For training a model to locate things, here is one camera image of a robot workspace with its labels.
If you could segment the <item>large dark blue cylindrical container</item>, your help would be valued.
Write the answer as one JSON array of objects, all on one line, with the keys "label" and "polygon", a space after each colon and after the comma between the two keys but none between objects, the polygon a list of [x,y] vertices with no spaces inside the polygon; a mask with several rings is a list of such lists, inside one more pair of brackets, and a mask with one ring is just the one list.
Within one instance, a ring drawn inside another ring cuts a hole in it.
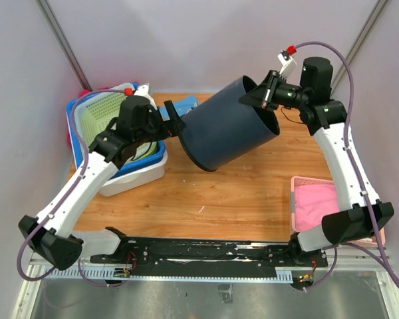
[{"label": "large dark blue cylindrical container", "polygon": [[199,168],[215,171],[280,134],[274,112],[239,102],[256,86],[242,76],[181,117],[180,143]]}]

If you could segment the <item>white perforated plastic basket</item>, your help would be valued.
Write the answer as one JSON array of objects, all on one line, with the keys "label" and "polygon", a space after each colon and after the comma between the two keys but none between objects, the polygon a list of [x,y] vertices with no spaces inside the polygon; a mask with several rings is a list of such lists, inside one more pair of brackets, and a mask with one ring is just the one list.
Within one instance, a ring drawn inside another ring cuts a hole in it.
[{"label": "white perforated plastic basket", "polygon": [[[111,121],[117,117],[120,105],[126,96],[122,93],[105,92],[89,96],[80,103],[74,111],[74,123],[78,134],[89,146],[97,134],[104,131]],[[76,165],[82,162],[83,152],[74,128],[70,125],[73,155]]]}]

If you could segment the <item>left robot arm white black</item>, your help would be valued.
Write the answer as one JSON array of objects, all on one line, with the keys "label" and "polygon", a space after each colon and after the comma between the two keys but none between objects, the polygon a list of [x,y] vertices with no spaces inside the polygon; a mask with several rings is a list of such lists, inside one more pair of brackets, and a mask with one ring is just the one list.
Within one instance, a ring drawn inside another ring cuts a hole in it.
[{"label": "left robot arm white black", "polygon": [[123,234],[106,228],[102,231],[73,233],[74,226],[100,188],[136,154],[146,142],[178,136],[184,128],[172,101],[164,103],[169,120],[143,96],[128,96],[119,115],[109,122],[87,147],[82,165],[50,205],[36,217],[24,216],[19,228],[23,243],[58,270],[66,270],[78,259],[107,255],[115,263],[128,258],[129,246]]}]

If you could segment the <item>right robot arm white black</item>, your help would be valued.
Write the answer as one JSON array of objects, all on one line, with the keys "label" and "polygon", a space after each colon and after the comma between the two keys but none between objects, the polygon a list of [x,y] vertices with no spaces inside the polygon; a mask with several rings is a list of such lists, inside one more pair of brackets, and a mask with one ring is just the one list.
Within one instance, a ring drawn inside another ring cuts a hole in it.
[{"label": "right robot arm white black", "polygon": [[339,244],[374,237],[384,252],[381,230],[394,214],[371,186],[353,143],[343,103],[331,98],[333,66],[323,57],[306,58],[299,85],[287,83],[297,63],[281,53],[279,71],[270,70],[261,84],[240,98],[256,109],[279,106],[297,109],[301,122],[321,148],[336,187],[338,212],[326,215],[316,227],[297,232],[289,241],[288,258],[297,266],[313,253]]}]

